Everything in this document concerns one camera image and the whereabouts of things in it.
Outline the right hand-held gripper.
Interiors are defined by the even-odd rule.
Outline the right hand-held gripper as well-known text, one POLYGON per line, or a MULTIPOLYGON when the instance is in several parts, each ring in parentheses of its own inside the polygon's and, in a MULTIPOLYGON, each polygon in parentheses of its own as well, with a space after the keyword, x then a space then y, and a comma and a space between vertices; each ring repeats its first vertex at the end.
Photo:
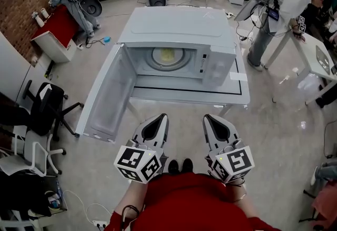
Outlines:
POLYGON ((250 147, 239 138, 232 123, 222 117, 206 114, 203 127, 206 143, 210 149, 214 149, 205 157, 211 176, 228 184, 244 178, 255 167, 250 147))

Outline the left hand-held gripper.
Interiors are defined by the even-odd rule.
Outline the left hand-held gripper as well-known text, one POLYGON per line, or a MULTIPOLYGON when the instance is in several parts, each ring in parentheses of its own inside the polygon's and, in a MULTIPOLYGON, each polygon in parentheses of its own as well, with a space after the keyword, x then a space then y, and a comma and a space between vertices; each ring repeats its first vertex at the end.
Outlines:
POLYGON ((165 113, 141 123, 132 139, 121 146, 114 166, 126 179, 147 184, 162 174, 168 157, 164 153, 169 119, 165 113))

